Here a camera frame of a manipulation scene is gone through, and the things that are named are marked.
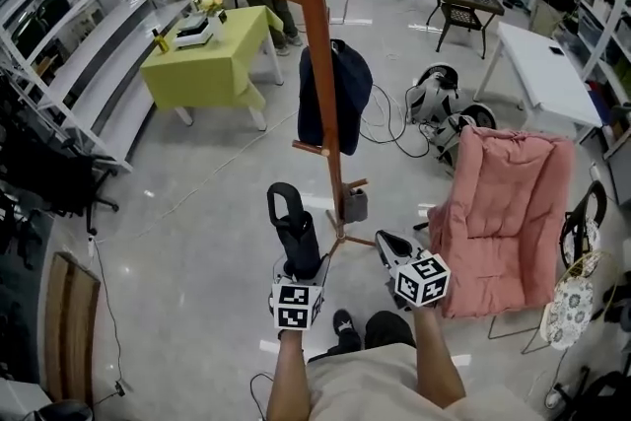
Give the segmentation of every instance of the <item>yellow table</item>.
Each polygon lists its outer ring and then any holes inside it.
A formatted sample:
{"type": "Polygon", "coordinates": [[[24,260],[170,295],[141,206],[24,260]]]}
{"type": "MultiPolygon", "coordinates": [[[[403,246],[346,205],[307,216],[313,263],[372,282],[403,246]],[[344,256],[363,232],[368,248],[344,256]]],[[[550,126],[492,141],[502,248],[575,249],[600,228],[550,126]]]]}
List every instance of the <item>yellow table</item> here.
{"type": "Polygon", "coordinates": [[[261,112],[265,99],[249,79],[248,70],[264,44],[276,84],[283,84],[268,28],[282,31],[283,23],[264,6],[234,9],[226,15],[221,40],[211,37],[204,45],[185,48],[173,45],[179,21],[165,35],[169,51],[154,48],[140,72],[158,109],[174,108],[187,125],[193,120],[185,107],[248,107],[258,129],[265,130],[261,112]]]}

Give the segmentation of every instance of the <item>wooden board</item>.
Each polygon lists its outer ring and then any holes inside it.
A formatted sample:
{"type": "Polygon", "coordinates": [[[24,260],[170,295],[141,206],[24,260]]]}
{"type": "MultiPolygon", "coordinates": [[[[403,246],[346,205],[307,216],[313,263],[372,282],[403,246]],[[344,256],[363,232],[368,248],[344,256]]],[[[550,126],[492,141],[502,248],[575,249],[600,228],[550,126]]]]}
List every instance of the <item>wooden board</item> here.
{"type": "Polygon", "coordinates": [[[92,343],[101,282],[71,256],[50,267],[44,336],[47,390],[54,401],[93,403],[92,343]]]}

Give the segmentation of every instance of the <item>bottle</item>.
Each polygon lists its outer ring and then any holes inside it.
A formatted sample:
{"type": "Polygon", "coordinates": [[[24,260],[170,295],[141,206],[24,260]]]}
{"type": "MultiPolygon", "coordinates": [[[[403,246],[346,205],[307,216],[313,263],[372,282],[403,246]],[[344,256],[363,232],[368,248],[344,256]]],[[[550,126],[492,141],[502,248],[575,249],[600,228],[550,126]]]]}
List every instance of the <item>bottle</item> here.
{"type": "Polygon", "coordinates": [[[154,42],[156,43],[156,45],[158,46],[158,48],[163,52],[166,53],[167,51],[169,51],[169,45],[167,44],[167,42],[165,41],[165,38],[162,37],[158,31],[156,29],[152,29],[151,32],[154,35],[154,42]]]}

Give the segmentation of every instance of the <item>small table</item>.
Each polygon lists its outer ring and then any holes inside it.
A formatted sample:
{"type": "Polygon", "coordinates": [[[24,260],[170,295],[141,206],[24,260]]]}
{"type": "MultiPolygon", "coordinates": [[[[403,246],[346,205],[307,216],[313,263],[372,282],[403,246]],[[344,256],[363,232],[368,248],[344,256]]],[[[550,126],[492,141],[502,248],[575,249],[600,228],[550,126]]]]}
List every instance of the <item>small table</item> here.
{"type": "Polygon", "coordinates": [[[565,54],[555,54],[550,49],[560,48],[555,40],[501,22],[497,33],[499,42],[473,96],[475,101],[484,92],[500,53],[506,49],[524,89],[526,121],[522,130],[529,124],[536,125],[537,130],[574,136],[580,142],[592,128],[602,126],[572,62],[565,54]],[[568,131],[568,123],[581,126],[578,135],[574,128],[568,131]]]}
{"type": "Polygon", "coordinates": [[[249,79],[248,70],[263,44],[272,62],[277,85],[283,76],[268,26],[282,31],[283,22],[264,6],[226,11],[221,40],[176,48],[173,39],[179,21],[165,35],[169,51],[154,48],[140,67],[147,88],[159,109],[174,108],[184,123],[192,117],[185,107],[247,107],[259,130],[267,125],[262,110],[265,99],[249,79]]]}
{"type": "Polygon", "coordinates": [[[432,14],[427,20],[426,26],[429,26],[430,20],[434,16],[434,13],[441,8],[445,15],[445,25],[443,26],[443,32],[441,38],[438,41],[436,52],[441,50],[441,44],[447,35],[447,31],[451,25],[457,27],[465,27],[466,29],[482,31],[482,45],[484,51],[482,52],[482,59],[486,56],[486,29],[495,18],[495,15],[504,16],[504,7],[498,2],[498,0],[436,0],[436,8],[432,11],[432,14]],[[482,26],[480,20],[475,15],[475,10],[491,13],[486,25],[482,26]]]}

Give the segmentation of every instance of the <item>pink cushion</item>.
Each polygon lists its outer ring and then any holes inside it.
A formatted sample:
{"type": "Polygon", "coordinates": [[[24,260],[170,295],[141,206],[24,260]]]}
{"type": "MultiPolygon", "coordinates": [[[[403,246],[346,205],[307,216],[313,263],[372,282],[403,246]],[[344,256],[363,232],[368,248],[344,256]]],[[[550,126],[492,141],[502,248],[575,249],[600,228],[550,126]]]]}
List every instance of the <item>pink cushion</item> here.
{"type": "Polygon", "coordinates": [[[445,316],[486,316],[553,298],[574,163],[564,138],[466,127],[452,193],[429,212],[430,251],[452,270],[445,316]]]}

